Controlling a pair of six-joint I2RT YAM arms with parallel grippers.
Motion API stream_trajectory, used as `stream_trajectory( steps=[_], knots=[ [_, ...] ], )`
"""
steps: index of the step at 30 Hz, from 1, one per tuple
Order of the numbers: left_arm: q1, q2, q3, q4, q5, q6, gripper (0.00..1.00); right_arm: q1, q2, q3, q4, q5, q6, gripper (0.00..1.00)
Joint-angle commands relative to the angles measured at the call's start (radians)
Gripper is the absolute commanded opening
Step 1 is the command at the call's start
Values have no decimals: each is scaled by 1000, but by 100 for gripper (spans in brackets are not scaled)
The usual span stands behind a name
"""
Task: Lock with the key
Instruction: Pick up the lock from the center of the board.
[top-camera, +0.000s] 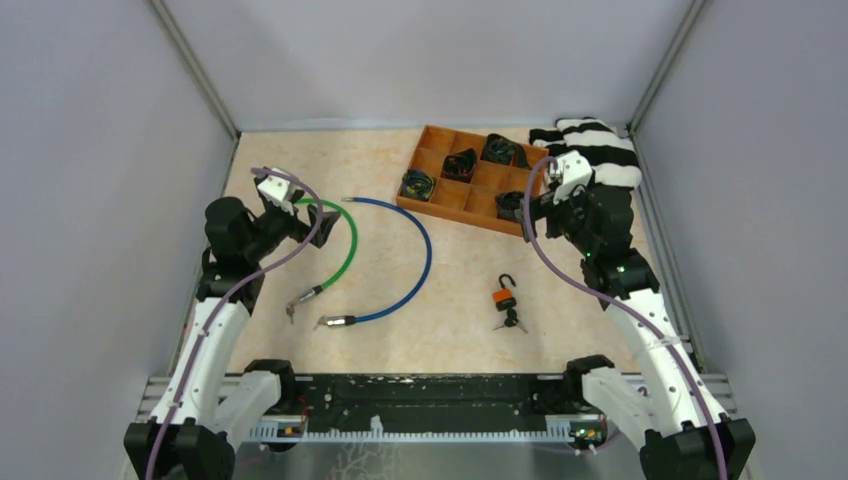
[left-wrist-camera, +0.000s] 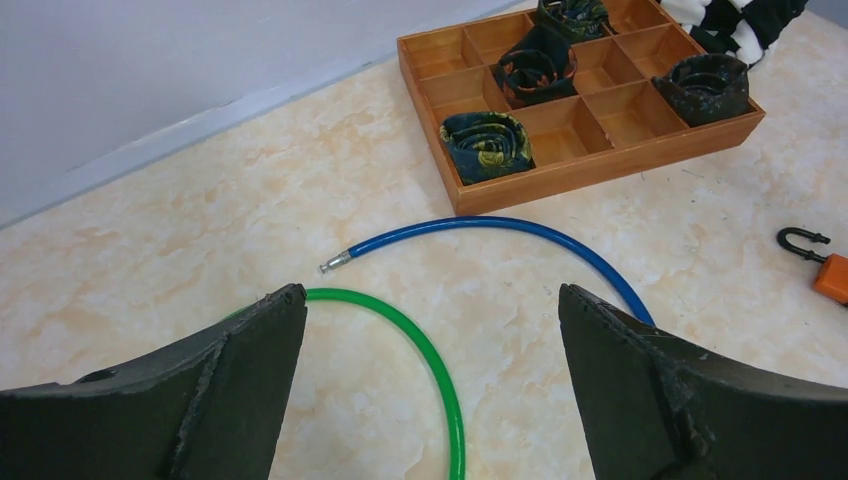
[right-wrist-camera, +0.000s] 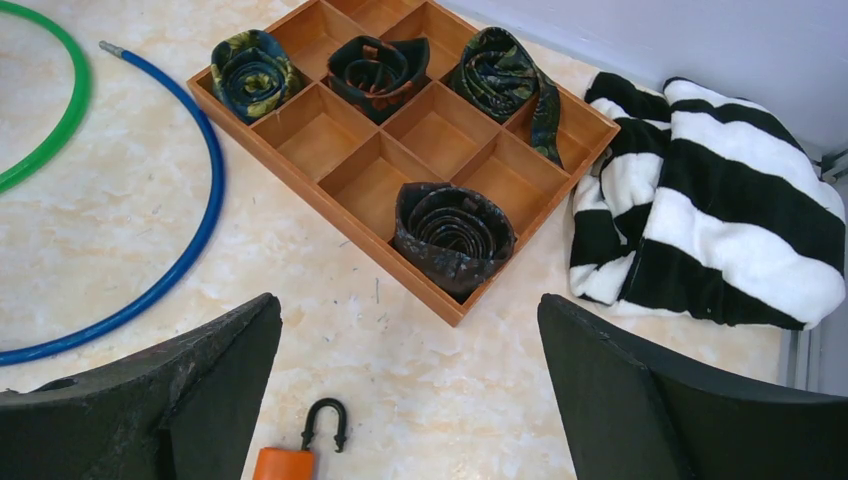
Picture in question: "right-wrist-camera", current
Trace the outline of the orange padlock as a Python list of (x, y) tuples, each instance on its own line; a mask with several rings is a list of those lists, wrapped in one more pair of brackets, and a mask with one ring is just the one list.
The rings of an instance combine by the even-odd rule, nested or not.
[(319, 412), (332, 408), (337, 414), (337, 428), (333, 436), (336, 452), (342, 453), (347, 442), (348, 413), (344, 404), (335, 398), (317, 400), (308, 410), (304, 428), (301, 432), (299, 450), (285, 450), (275, 447), (263, 447), (258, 454), (253, 480), (310, 480), (316, 465), (315, 454), (311, 451), (316, 436), (316, 422)]

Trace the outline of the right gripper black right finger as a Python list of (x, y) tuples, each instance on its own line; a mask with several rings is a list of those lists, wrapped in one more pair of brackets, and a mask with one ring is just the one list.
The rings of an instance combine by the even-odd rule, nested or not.
[(843, 479), (844, 397), (730, 373), (554, 294), (537, 309), (580, 479)]

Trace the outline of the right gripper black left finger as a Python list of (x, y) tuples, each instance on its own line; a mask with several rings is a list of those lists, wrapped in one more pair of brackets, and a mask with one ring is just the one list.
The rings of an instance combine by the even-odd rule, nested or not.
[(5, 479), (237, 479), (281, 337), (265, 293), (101, 367), (1, 395)]

